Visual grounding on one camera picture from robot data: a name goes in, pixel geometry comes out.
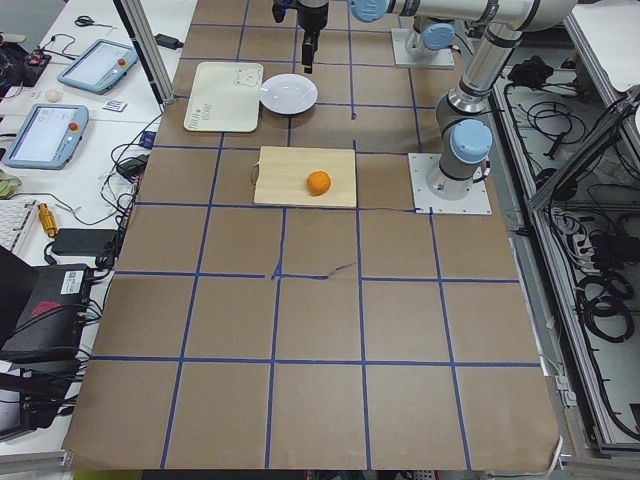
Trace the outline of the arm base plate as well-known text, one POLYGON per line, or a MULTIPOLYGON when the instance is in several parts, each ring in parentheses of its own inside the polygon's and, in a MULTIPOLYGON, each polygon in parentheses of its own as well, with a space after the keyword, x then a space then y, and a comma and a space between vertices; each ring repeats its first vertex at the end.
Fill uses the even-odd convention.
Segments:
POLYGON ((420 214, 491 215, 482 167, 471 179, 452 180, 439 168, 440 154, 408 155, 414 210, 420 214))
POLYGON ((405 68, 452 70, 455 62, 450 49, 455 32, 450 24, 437 23, 422 33, 414 29, 392 29, 395 65, 405 68))

